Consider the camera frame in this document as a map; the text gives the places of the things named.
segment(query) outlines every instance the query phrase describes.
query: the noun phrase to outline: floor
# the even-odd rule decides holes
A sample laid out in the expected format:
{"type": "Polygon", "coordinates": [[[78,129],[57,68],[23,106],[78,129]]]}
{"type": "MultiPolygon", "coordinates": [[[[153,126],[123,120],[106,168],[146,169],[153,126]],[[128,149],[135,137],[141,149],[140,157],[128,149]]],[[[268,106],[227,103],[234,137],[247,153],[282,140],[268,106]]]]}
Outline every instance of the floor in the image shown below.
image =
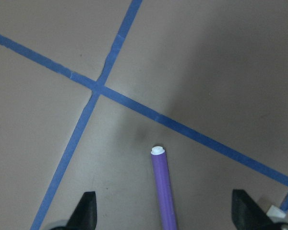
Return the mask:
{"type": "Polygon", "coordinates": [[[234,230],[235,188],[288,213],[288,1],[0,1],[0,230],[85,191],[96,229],[162,229],[157,144],[180,230],[234,230]]]}

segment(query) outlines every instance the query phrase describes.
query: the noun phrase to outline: purple pen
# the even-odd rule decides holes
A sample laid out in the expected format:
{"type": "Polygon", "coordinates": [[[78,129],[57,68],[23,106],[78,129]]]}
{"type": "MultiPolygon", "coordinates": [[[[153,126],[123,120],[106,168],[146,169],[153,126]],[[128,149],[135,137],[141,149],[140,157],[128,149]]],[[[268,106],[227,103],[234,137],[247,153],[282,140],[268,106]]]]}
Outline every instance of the purple pen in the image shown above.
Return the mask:
{"type": "Polygon", "coordinates": [[[156,146],[152,148],[151,156],[163,230],[177,230],[167,155],[161,146],[156,146]]]}

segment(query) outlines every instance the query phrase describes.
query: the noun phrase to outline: gray floor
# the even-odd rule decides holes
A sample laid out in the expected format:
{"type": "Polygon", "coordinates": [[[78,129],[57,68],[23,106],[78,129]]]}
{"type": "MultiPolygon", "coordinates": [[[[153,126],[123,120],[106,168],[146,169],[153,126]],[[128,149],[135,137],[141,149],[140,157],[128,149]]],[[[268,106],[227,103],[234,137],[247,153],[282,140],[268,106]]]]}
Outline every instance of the gray floor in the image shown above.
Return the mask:
{"type": "MultiPolygon", "coordinates": [[[[0,1],[0,34],[96,80],[129,4],[0,1]]],[[[288,176],[288,1],[144,0],[106,86],[288,176]]],[[[90,96],[0,46],[0,230],[30,228],[90,96]]],[[[155,144],[180,230],[234,229],[234,188],[264,210],[288,192],[101,96],[41,229],[66,223],[85,191],[97,229],[161,229],[155,144]]]]}

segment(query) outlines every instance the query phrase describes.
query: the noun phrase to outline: black plastic part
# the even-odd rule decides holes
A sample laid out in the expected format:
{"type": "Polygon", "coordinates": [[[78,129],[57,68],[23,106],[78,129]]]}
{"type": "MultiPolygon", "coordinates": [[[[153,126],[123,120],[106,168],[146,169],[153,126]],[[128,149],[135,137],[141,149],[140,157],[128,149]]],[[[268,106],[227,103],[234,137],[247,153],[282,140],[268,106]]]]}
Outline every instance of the black plastic part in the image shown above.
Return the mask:
{"type": "Polygon", "coordinates": [[[274,223],[244,190],[233,190],[231,205],[231,218],[237,230],[288,229],[288,223],[274,223]]]}
{"type": "Polygon", "coordinates": [[[97,224],[96,193],[85,192],[65,227],[51,230],[94,230],[97,224]]]}

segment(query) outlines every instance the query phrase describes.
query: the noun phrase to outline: white object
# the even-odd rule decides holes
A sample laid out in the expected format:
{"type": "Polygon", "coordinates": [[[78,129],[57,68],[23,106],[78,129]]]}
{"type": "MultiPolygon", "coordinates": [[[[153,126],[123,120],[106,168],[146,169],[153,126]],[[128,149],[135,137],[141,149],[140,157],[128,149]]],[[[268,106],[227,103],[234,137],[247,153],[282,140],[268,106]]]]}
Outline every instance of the white object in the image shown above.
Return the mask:
{"type": "Polygon", "coordinates": [[[165,150],[161,146],[155,146],[152,148],[152,151],[150,153],[152,155],[160,155],[164,152],[165,152],[165,150]]]}
{"type": "Polygon", "coordinates": [[[281,218],[284,219],[286,217],[286,213],[279,209],[278,207],[271,205],[267,212],[268,217],[276,217],[276,218],[281,218]]]}

